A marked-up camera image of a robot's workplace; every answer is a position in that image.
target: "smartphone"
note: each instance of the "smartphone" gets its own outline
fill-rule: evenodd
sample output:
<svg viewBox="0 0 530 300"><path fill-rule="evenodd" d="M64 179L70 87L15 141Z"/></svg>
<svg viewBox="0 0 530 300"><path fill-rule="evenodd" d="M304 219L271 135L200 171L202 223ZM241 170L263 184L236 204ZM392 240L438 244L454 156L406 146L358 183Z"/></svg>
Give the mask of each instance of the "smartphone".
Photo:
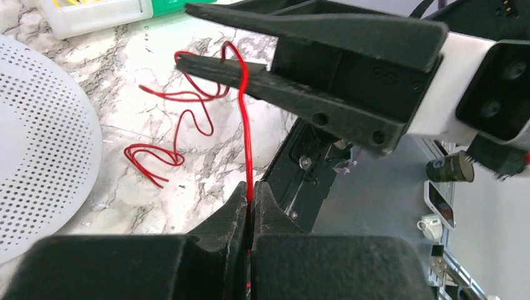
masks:
<svg viewBox="0 0 530 300"><path fill-rule="evenodd" d="M427 206L440 217L444 226L450 230L454 230L456 223L454 222L453 208L438 191L436 186L428 180L424 185L424 200Z"/></svg>

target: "red cable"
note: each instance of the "red cable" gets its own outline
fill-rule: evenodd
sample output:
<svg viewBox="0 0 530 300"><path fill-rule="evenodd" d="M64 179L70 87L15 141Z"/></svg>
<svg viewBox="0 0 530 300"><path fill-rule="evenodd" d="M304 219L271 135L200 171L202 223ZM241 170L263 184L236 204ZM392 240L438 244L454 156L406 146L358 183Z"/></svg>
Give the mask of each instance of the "red cable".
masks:
<svg viewBox="0 0 530 300"><path fill-rule="evenodd" d="M244 103L244 95L245 90L248 85L249 81L249 71L247 64L245 63L243 57L241 56L241 53L239 53L238 49L229 41L226 41L221 46L221 59L226 59L226 48L230 48L232 52L236 55L237 60L239 61L239 65L241 66L241 83L239 85L239 92L237 94L237 99L239 103L239 109L241 110L241 117L243 122L243 134L244 134L244 145L245 145L245 163L246 163L246 180L247 180L247 202L250 204L252 202L253 196L254 196L254 182L253 182L253 164L252 164L252 145L251 145L251 135L250 135L250 122L246 110L246 106ZM178 57L180 54L194 54L188 51L177 51L175 52L174 59L175 63L178 64ZM160 98L163 98L165 100L169 101L175 101L175 102L185 102L185 103L201 103L202 109L204 110L204 113L206 114L206 118L208 120L208 124L210 125L210 131L205 132L197 123L197 119L195 118L195 114L190 109L186 109L182 112L182 114L179 117L179 121L177 122L175 134L173 137L173 147L172 149L164 149L159 146L150 145L150 144L132 144L124 149L123 153L124 155L130 160L130 162L142 173L144 174L152 183L154 183L159 188L163 188L161 184L157 182L157 180L168 182L166 178L163 178L161 176L158 176L154 174L153 172L147 170L142 164L138 161L136 158L136 155L139 153L148 153L153 155L156 159L159 161L168 164L170 166L181 166L184 164L184 156L180 154L177 150L177 137L179 133L179 128L181 125L181 121L183 120L183 117L185 114L189 113L191 117L193 118L193 123L195 124L195 127L197 130L204 136L212 136L214 133L214 126L212 123L212 120L210 118L210 115L208 113L208 110L206 109L206 102L223 98L228 94L228 91L230 90L230 87L226 86L224 87L224 91L221 92L221 85L217 83L217 92L213 95L208 94L207 92L203 91L197 84L191 79L190 75L186 74L185 72L182 73L184 77L188 80L188 82L195 88L197 92L192 91L183 91L183 92L156 92L152 89L149 89L146 86L140 85L140 89L143 91L146 91L149 94L153 94L155 96L158 96ZM193 96L191 99L182 99L182 98L175 98L174 96ZM156 154L155 151L161 152L161 154L165 154L167 156L167 159L164 159L162 156Z"/></svg>

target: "white marble countertop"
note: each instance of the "white marble countertop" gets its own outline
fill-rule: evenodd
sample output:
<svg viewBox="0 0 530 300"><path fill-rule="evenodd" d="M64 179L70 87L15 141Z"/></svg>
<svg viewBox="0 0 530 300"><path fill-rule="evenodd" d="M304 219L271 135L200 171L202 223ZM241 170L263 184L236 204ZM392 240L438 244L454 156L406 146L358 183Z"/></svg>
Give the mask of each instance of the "white marble countertop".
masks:
<svg viewBox="0 0 530 300"><path fill-rule="evenodd" d="M232 41L248 61L270 63L276 39L193 19L183 13L58 41L37 9L19 0L0 0L0 33L43 53L79 83L101 121L104 153L97 183L79 212L60 233L185 233L210 216L244 180L244 153L237 91L207 105L216 131L200 135L185 119L179 149L181 167L146 158L149 169L169 179L159 189L123 156L131 143L171 145L179 113L200 104L164 102L142 92L138 84L162 91L190 89L174 68L173 53L187 49L217 55ZM211 82L198 81L199 85ZM251 118L255 180L259 179L291 128L294 117L263 101L247 100ZM3 293L20 258L0 266Z"/></svg>

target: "green plastic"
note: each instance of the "green plastic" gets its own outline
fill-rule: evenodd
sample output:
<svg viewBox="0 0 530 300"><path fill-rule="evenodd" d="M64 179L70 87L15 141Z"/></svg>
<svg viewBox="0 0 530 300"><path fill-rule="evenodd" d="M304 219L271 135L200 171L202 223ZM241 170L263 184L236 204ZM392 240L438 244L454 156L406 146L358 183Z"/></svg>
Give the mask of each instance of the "green plastic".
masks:
<svg viewBox="0 0 530 300"><path fill-rule="evenodd" d="M162 16L163 14L180 11L186 3L213 3L217 0L151 0L152 15Z"/></svg>

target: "black cylinder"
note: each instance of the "black cylinder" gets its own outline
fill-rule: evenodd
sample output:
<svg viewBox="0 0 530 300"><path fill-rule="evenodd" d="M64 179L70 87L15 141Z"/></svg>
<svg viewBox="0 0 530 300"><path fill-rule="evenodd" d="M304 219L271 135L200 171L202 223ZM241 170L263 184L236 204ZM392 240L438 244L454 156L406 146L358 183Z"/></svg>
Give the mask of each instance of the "black cylinder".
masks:
<svg viewBox="0 0 530 300"><path fill-rule="evenodd" d="M434 159L425 167L427 177L435 183L448 183L454 181L467 181L472 183L475 179L473 163L468 159L465 151Z"/></svg>

